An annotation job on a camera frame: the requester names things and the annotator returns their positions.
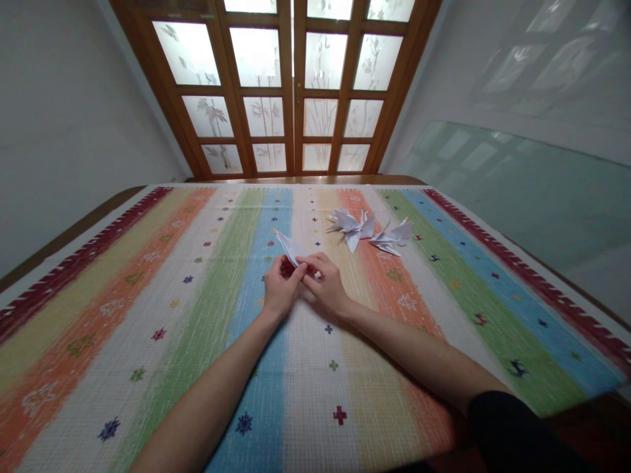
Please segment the wooden door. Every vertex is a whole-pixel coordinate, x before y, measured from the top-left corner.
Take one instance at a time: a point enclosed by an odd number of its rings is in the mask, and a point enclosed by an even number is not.
[[[376,172],[440,5],[110,3],[200,180]]]
[[[376,173],[440,2],[295,1],[296,172]]]

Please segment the forearm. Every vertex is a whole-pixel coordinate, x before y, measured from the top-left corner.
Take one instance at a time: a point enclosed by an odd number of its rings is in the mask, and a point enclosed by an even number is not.
[[[279,320],[274,314],[261,312],[167,414],[136,458],[132,472],[204,468]]]
[[[476,395],[509,389],[458,349],[422,332],[349,301],[340,317],[372,340],[414,379],[467,413]]]

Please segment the origami crane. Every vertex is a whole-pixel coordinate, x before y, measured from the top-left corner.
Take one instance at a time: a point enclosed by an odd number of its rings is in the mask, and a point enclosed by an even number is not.
[[[368,212],[362,210],[361,222],[357,222],[348,210],[333,210],[333,215],[328,215],[327,218],[335,223],[327,228],[327,231],[339,230],[344,233],[348,249],[353,254],[360,240],[372,237],[375,231],[375,213],[373,212],[370,217],[366,217],[367,215]]]
[[[276,238],[283,245],[283,249],[285,250],[285,254],[289,258],[289,261],[295,266],[298,267],[298,262],[296,261],[296,257],[300,256],[304,258],[307,256],[307,253],[300,247],[298,243],[296,243],[291,238],[283,235],[279,231],[276,231]]]
[[[388,253],[392,253],[395,256],[401,256],[398,251],[394,249],[394,245],[405,246],[412,238],[412,223],[408,221],[406,217],[401,225],[390,231],[390,236],[386,235],[386,225],[383,230],[376,236],[370,239],[370,243]]]

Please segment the table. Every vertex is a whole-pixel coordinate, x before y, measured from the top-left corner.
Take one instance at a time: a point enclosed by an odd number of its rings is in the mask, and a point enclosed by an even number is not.
[[[335,207],[413,222],[402,258],[326,233]],[[2,470],[124,470],[262,305],[282,231],[351,297],[457,346],[548,416],[621,385],[627,331],[427,186],[143,189],[7,291]],[[211,470],[384,470],[454,448],[453,412],[299,299]]]

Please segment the red stripe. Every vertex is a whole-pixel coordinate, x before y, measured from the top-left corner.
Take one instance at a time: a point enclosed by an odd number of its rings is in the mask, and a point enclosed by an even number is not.
[[[473,220],[463,214],[459,208],[451,204],[438,191],[425,190],[432,198],[460,225],[491,250],[504,264],[512,269],[522,281],[535,291],[541,299],[553,307],[572,327],[595,346],[604,356],[610,359],[627,376],[631,376],[631,348],[622,340],[611,334],[595,318],[576,305],[564,293],[546,281],[535,270],[530,268],[519,256],[498,242],[493,236],[480,228]]]
[[[1,310],[0,344],[6,342],[59,291],[74,281],[92,261],[124,235],[146,214],[147,210],[159,203],[172,189],[172,187],[155,188],[77,252],[68,256],[56,268],[33,284],[11,302],[8,308]]]

